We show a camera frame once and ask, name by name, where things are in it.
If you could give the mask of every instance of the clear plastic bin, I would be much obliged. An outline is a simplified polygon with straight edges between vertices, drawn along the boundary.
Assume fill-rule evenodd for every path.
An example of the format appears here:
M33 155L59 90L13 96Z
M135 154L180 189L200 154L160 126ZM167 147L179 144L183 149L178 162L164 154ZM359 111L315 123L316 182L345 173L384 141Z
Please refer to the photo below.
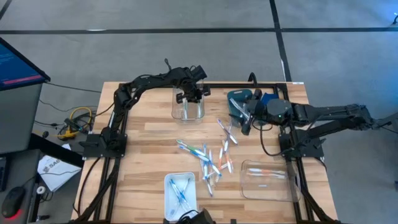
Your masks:
M298 202L300 180L293 163L246 160L241 169L241 193L248 199Z
M195 174L193 174L193 172L167 174L164 177L164 217L168 221L174 222L178 221L178 219L187 211L185 211L183 207L179 205L177 196L175 195L175 192L169 183L171 179L175 181L175 185L181 191L187 184L188 179L190 179L189 184L184 191L184 196L187 199L191 209L198 210L198 207L197 193L195 188Z
M197 86L203 88L203 82L197 83ZM177 103L176 96L179 93L183 93L183 91L173 87L172 117L174 120L180 124L201 123L201 119L205 115L205 96L202 95L199 103L189 103L186 99L183 99L182 103Z

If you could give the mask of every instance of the monitor screen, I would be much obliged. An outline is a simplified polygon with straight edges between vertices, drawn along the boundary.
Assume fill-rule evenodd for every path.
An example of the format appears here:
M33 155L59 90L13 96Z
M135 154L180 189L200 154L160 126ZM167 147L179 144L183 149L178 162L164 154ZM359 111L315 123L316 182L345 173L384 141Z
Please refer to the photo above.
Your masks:
M48 76L0 39L0 90L43 83Z

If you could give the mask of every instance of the yellow cable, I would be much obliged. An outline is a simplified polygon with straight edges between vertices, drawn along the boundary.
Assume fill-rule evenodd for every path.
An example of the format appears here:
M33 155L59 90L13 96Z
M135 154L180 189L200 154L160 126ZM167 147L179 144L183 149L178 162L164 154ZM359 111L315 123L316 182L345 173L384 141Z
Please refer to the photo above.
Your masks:
M82 107L79 107L79 108L74 109L74 110L72 111L72 113L70 113L70 116L69 116L69 119L70 119L70 120L73 119L73 115L74 115L75 112L78 111L78 110L88 110L88 112L90 113L90 118L88 119L87 124L85 124L85 125L83 126L84 128L86 128L86 127L88 126L88 124L91 123L91 118L93 117L93 113L91 112L91 110L90 110L88 107L82 106ZM65 134L57 134L57 135L55 135L55 137L59 137L59 138L70 138L70 137L76 136L76 134L78 134L78 133L79 133L79 131L72 132L71 129L70 129L70 126L68 126L68 129L67 129L67 131L66 131Z

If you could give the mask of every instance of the white tray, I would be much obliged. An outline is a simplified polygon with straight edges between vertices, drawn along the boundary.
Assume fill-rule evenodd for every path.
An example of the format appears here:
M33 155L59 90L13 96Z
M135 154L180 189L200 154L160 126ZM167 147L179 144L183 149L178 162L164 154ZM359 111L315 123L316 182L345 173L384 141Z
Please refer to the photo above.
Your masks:
M164 177L164 217L170 221L178 221L178 219L187 211L185 211L181 206L178 206L178 199L175 195L173 188L170 186L170 179L173 179L175 185L182 191L188 179L190 179L187 188L184 191L184 196L188 201L191 209L197 209L197 191L195 188L195 174L193 172L178 173L178 174L167 174ZM177 209L174 215L170 215L173 209Z

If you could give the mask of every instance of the wooden table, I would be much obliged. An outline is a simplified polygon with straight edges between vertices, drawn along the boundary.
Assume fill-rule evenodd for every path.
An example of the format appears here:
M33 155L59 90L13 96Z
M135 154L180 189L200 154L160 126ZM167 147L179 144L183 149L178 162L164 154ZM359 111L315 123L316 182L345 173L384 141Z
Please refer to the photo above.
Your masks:
M113 102L113 92L119 83L106 82L103 86L98 111L105 110ZM290 101L308 103L302 83L287 83ZM235 171L224 170L223 177L213 190L210 198L201 178L197 158L177 148L176 139L190 142L206 142L213 149L213 158L218 158L221 140L225 138L216 119L228 123L227 92L233 89L212 88L205 99L205 116L201 124L179 125L171 117L172 89L158 88L145 92L129 113L126 134L128 144L126 156L121 161L112 223L161 223L164 218L164 177L168 173L193 172L196 177L198 209L206 208L218 223L229 223L232 218L238 223L295 223L291 202L248 200L240 193L240 168L244 160L281 162L267 156L261 148L259 131L252 129L249 136L235 131L239 146L230 148ZM262 89L272 93L271 89ZM109 121L111 110L95 120L94 131L99 133ZM264 144L270 153L279 152L277 135L279 128L264 133ZM83 179L94 159L85 162L79 191ZM101 159L84 188L81 207L86 208L97 194L103 168ZM322 209L337 218L325 168L315 159L303 159L308 188ZM101 218L105 217L108 196L105 195ZM300 200L304 214L303 197Z

